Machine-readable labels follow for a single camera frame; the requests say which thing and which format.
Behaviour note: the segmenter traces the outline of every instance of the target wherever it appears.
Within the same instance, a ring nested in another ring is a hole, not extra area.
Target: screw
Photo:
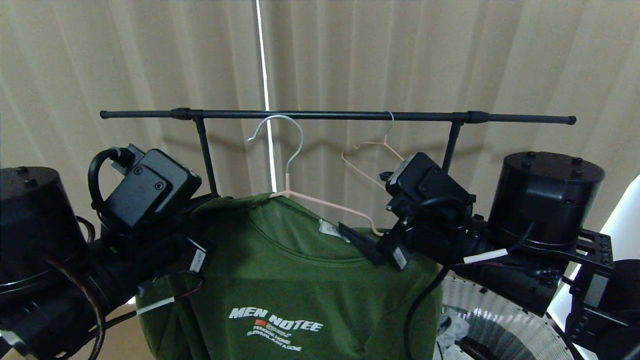
[[[24,186],[32,188],[32,187],[34,187],[34,186],[36,186],[38,184],[38,181],[36,179],[34,179],[33,177],[30,177],[29,179],[26,179],[22,183],[24,184]]]

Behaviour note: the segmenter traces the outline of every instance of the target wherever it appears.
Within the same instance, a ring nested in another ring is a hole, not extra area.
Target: beige curtain
[[[89,162],[133,143],[157,147],[203,177],[192,122],[102,120],[100,110],[264,108],[255,3],[249,1],[3,1],[0,3],[3,167],[57,169],[78,215],[89,207]],[[270,189],[258,120],[208,120],[219,191]],[[122,176],[101,172],[108,194]]]
[[[262,1],[271,108],[276,110],[467,111],[575,115],[574,126],[465,125],[451,175],[487,215],[504,156],[563,152],[605,169],[586,225],[599,230],[640,169],[640,3],[551,1]],[[371,214],[377,178],[399,160],[379,147],[388,122],[301,120],[305,148],[292,188]],[[275,126],[277,174],[298,144]],[[448,124],[397,123],[389,144],[403,156],[442,162]],[[300,201],[332,220],[358,218]]]

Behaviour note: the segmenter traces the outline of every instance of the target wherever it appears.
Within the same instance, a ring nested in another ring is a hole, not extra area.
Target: pink clothes hanger
[[[298,150],[296,150],[296,152],[289,158],[289,161],[287,161],[287,166],[285,168],[286,170],[285,170],[285,174],[284,174],[285,190],[283,192],[272,193],[269,197],[272,198],[272,197],[284,196],[284,197],[288,198],[290,196],[295,196],[295,197],[299,197],[301,199],[309,200],[311,202],[316,202],[318,204],[329,206],[330,208],[340,209],[340,210],[343,210],[343,211],[347,211],[348,213],[356,214],[356,215],[358,215],[360,217],[363,217],[363,218],[367,219],[367,221],[369,221],[369,225],[371,226],[371,232],[373,232],[376,236],[383,236],[384,234],[377,230],[376,225],[373,222],[373,219],[369,215],[367,215],[365,213],[361,213],[361,212],[353,210],[353,209],[345,208],[344,206],[340,206],[340,205],[334,204],[332,202],[327,202],[327,201],[324,201],[324,200],[321,200],[321,199],[316,199],[315,197],[304,195],[302,193],[294,192],[294,191],[291,190],[290,181],[289,181],[289,168],[291,167],[291,162],[300,153],[300,151],[302,150],[302,146],[305,143],[305,135],[304,135],[304,132],[302,131],[302,127],[300,127],[300,125],[294,119],[292,119],[292,118],[290,118],[290,117],[288,117],[286,115],[272,115],[272,116],[264,118],[260,122],[260,124],[258,124],[258,127],[256,128],[253,136],[250,137],[249,139],[247,139],[247,142],[250,142],[253,139],[255,139],[255,137],[258,135],[258,132],[262,128],[262,125],[265,122],[267,122],[267,121],[269,121],[271,119],[285,119],[285,120],[291,121],[293,124],[295,124],[296,127],[298,128],[298,131],[300,132],[300,146],[298,146]]]
[[[385,137],[384,140],[382,142],[361,142],[358,145],[355,145],[353,148],[358,150],[361,146],[363,145],[382,145],[383,147],[389,149],[391,152],[394,153],[394,155],[396,155],[401,161],[404,161],[404,158],[402,156],[400,156],[400,154],[398,154],[397,151],[393,150],[393,148],[391,146],[389,146],[389,144],[387,144],[387,136],[389,134],[389,131],[391,131],[391,129],[393,128],[396,120],[394,118],[394,114],[391,111],[387,111],[390,115],[391,115],[391,126],[389,126],[389,128],[387,129],[387,132],[385,132]],[[371,176],[368,176],[367,174],[365,174],[362,170],[360,170],[359,168],[356,168],[352,163],[350,163],[345,157],[344,157],[344,150],[342,151],[342,153],[340,154],[340,157],[342,158],[342,160],[349,165],[350,167],[352,167],[354,170],[356,170],[357,172],[361,173],[364,177],[366,177],[367,179],[373,181],[374,184],[378,185],[379,187],[382,188],[382,190],[385,190],[385,187],[380,184],[379,181],[376,181],[374,178],[372,178]]]

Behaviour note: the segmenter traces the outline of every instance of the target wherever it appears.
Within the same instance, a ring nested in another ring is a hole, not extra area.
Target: metal hook
[[[389,134],[389,131],[391,131],[393,126],[396,124],[396,118],[394,117],[394,114],[391,111],[387,111],[387,112],[389,113],[389,115],[391,115],[391,126],[389,126],[389,128],[385,132],[385,143],[387,143],[387,135]]]
[[[258,132],[260,131],[260,128],[262,128],[262,125],[271,120],[271,119],[285,119],[285,120],[289,120],[292,123],[294,123],[297,127],[298,130],[300,131],[300,146],[298,146],[298,150],[296,150],[296,152],[289,158],[289,161],[287,161],[287,167],[286,167],[286,171],[287,174],[289,173],[289,165],[291,165],[291,162],[293,161],[294,158],[296,158],[296,156],[300,153],[300,151],[302,151],[302,145],[305,144],[305,134],[302,132],[302,127],[300,127],[300,124],[297,123],[295,120],[293,120],[292,118],[288,117],[287,115],[271,115],[268,116],[264,119],[262,119],[262,121],[260,121],[260,124],[258,124],[258,127],[256,127],[255,132],[253,133],[253,136],[250,137],[249,139],[247,139],[247,142],[251,142],[253,139],[255,139],[255,137],[258,135]]]

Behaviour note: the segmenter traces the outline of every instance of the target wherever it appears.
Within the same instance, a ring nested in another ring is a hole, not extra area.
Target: green t-shirt
[[[403,322],[434,262],[417,256],[402,272],[374,266],[285,197],[219,198],[195,216],[206,217],[218,247],[204,289],[141,315],[157,359],[404,359]],[[138,305],[196,283],[158,279]],[[437,290],[413,319],[416,359],[431,359],[440,299]]]

